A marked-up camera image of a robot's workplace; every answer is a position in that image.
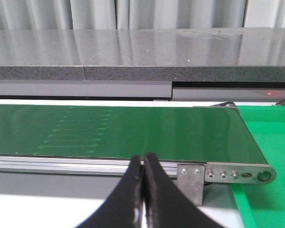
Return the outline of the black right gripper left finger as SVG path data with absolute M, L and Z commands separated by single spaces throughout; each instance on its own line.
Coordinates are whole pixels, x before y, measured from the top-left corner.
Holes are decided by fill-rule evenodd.
M 140 228 L 143 197 L 141 158 L 131 158 L 128 169 L 104 203 L 79 228 Z

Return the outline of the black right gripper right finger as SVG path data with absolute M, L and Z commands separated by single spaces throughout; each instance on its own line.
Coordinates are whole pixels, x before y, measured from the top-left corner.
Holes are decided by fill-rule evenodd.
M 153 152 L 144 156 L 144 200 L 149 228 L 220 228 L 192 204 L 163 170 Z

